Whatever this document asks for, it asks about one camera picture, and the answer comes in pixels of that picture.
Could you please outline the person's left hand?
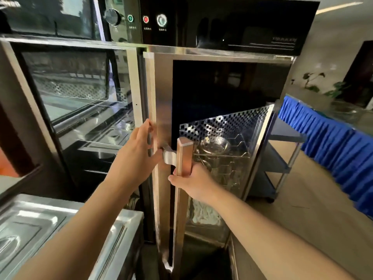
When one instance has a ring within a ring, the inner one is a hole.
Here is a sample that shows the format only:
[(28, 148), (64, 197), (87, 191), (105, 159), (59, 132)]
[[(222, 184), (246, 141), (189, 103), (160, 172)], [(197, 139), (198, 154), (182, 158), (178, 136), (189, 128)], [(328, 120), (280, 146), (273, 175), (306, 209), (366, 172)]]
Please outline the person's left hand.
[(150, 119), (131, 133), (128, 141), (118, 151), (106, 178), (105, 184), (113, 186), (118, 193), (131, 195), (152, 173), (149, 150), (153, 143), (148, 143), (148, 136), (154, 131)]

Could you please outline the glass door with copper handle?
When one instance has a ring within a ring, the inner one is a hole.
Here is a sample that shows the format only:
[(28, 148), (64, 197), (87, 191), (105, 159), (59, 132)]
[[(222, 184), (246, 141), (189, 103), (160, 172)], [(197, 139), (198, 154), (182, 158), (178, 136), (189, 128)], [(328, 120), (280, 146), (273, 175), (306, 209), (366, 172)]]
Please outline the glass door with copper handle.
[[(194, 161), (194, 142), (180, 136), (180, 125), (275, 105), (277, 100), (280, 107), (296, 56), (176, 47), (144, 53), (144, 58), (149, 117), (155, 123), (153, 149), (163, 149), (163, 161), (152, 172), (160, 273), (179, 280), (199, 258), (226, 248), (231, 240), (216, 211), (168, 180), (174, 170), (189, 175)], [(255, 177), (274, 111), (260, 132), (241, 200)]]

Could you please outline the person's left forearm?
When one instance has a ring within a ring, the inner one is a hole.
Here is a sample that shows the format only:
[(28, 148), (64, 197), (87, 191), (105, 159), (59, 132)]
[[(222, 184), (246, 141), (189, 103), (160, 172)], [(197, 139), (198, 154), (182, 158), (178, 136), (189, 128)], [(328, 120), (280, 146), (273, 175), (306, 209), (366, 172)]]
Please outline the person's left forearm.
[(102, 182), (13, 280), (88, 280), (112, 225), (136, 187)]

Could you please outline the person's right forearm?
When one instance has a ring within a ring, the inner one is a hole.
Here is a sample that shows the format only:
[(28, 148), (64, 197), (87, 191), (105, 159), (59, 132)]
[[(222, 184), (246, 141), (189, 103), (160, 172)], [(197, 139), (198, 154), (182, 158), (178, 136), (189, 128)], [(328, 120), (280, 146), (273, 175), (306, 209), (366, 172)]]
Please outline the person's right forearm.
[(320, 250), (226, 190), (214, 188), (207, 197), (267, 280), (354, 280)]

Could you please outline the stainless steel bowl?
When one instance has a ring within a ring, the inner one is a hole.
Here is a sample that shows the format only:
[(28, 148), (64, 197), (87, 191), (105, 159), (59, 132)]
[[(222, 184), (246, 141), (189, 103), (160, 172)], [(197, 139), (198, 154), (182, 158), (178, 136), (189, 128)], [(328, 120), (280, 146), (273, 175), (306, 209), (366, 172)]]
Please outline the stainless steel bowl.
[(206, 136), (198, 146), (207, 155), (224, 155), (231, 149), (230, 142), (222, 136)]

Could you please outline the perforated steel shelf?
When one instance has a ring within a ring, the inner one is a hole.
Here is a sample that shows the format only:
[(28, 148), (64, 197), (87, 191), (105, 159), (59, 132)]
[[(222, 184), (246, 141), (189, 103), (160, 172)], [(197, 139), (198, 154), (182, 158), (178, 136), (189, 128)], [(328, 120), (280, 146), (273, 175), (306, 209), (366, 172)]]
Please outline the perforated steel shelf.
[(219, 115), (180, 125), (181, 137), (193, 142), (202, 140), (207, 136), (230, 137), (241, 133), (248, 143), (251, 156), (260, 140), (260, 132), (265, 128), (266, 119), (271, 115), (274, 104), (246, 111)]

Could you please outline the stainless steel trolley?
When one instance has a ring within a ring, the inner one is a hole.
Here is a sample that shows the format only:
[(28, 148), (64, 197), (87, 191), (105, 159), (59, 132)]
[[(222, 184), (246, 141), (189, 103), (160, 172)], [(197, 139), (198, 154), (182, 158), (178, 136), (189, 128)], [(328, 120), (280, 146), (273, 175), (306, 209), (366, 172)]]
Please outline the stainless steel trolley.
[[(271, 119), (268, 133), (265, 136), (263, 150), (260, 153), (259, 165), (247, 194), (247, 199), (265, 199), (268, 203), (273, 203), (291, 172), (302, 145), (307, 140), (306, 134), (296, 131), (279, 118), (279, 110), (280, 107), (277, 100), (274, 115)], [(295, 149), (291, 153), (288, 162), (282, 158), (270, 141), (295, 143)]]

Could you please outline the steel framed glass cabinet door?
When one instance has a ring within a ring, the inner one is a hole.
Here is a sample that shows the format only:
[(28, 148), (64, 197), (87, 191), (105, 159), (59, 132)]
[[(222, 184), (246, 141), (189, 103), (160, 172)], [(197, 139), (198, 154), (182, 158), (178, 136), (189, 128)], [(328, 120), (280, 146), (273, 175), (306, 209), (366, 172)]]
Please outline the steel framed glass cabinet door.
[(87, 200), (116, 156), (99, 159), (86, 151), (62, 150), (58, 135), (108, 108), (132, 110), (135, 128), (142, 124), (141, 49), (117, 42), (10, 35), (0, 36), (0, 48), (56, 160), (62, 190), (70, 200)]

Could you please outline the stainless steel food warmer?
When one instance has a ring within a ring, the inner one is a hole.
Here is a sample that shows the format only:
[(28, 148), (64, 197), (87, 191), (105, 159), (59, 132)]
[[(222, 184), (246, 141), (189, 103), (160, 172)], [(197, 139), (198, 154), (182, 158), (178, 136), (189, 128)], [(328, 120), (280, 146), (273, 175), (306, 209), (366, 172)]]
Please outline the stainless steel food warmer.
[[(19, 194), (0, 207), (0, 280), (11, 280), (77, 213), (83, 203)], [(136, 280), (143, 213), (123, 209), (89, 280)]]

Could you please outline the black round control knob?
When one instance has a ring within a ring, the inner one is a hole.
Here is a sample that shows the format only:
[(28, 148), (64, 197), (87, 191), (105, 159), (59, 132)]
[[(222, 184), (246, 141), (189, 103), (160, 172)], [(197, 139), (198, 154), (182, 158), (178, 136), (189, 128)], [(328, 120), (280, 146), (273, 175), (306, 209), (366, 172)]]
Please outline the black round control knob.
[(118, 26), (122, 21), (122, 15), (113, 8), (106, 9), (104, 12), (105, 21), (111, 26)]

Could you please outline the stainless steel disinfection cabinet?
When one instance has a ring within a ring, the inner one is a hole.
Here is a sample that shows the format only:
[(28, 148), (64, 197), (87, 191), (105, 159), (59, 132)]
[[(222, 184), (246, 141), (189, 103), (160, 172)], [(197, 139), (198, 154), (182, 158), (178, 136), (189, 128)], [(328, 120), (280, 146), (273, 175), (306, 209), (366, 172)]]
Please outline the stainless steel disinfection cabinet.
[[(234, 53), (299, 56), (317, 1), (302, 0), (0, 0), (0, 36), (49, 37), (129, 44), (141, 49), (139, 76), (143, 122), (149, 118), (144, 53), (191, 48)], [(122, 15), (118, 26), (104, 19), (106, 9)], [(134, 22), (128, 22), (132, 14)], [(158, 14), (167, 25), (160, 28)], [(142, 16), (150, 18), (148, 24)], [(15, 73), (0, 48), (0, 145), (22, 177), (18, 192), (70, 200), (63, 191), (56, 160), (15, 83)], [(156, 244), (152, 174), (127, 202), (143, 211), (142, 240), (135, 276), (162, 277)], [(199, 258), (179, 280), (238, 278), (231, 240), (226, 248)]]

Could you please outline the blue pleated table skirt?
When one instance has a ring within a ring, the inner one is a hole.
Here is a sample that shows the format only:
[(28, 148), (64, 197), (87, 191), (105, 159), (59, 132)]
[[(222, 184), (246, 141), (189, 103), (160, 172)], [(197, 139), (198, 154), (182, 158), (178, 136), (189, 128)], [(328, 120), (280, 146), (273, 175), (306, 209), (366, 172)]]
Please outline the blue pleated table skirt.
[(355, 208), (373, 220), (373, 137), (289, 95), (279, 118), (306, 136), (302, 151), (327, 169)]

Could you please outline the glass table cover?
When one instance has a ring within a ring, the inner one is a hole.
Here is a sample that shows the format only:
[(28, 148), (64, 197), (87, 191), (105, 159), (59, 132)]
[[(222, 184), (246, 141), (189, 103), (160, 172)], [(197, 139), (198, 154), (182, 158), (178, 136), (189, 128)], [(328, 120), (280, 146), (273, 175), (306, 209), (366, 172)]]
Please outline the glass table cover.
[(366, 110), (307, 89), (289, 89), (287, 95), (329, 118), (345, 122), (354, 129), (373, 137), (372, 110)]

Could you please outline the dark wooden door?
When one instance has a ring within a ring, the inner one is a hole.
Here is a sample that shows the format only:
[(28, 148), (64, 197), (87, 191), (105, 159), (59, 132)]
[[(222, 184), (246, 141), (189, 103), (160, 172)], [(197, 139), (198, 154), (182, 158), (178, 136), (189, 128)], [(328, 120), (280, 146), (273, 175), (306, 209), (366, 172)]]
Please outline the dark wooden door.
[(342, 99), (367, 108), (373, 98), (373, 40), (363, 42), (343, 81)]

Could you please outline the ceiling strip light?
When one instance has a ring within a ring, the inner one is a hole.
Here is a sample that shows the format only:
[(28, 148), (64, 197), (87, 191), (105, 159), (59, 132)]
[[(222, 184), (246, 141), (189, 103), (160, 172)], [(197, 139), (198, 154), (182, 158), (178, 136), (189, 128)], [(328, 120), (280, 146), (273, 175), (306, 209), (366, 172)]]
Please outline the ceiling strip light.
[(363, 4), (363, 2), (357, 1), (357, 2), (335, 5), (335, 6), (327, 7), (327, 8), (324, 8), (324, 9), (318, 9), (316, 11), (316, 15), (327, 13), (327, 12), (334, 11), (334, 10), (344, 9), (344, 8), (347, 8), (347, 7), (352, 7), (352, 6), (360, 5), (360, 4)]

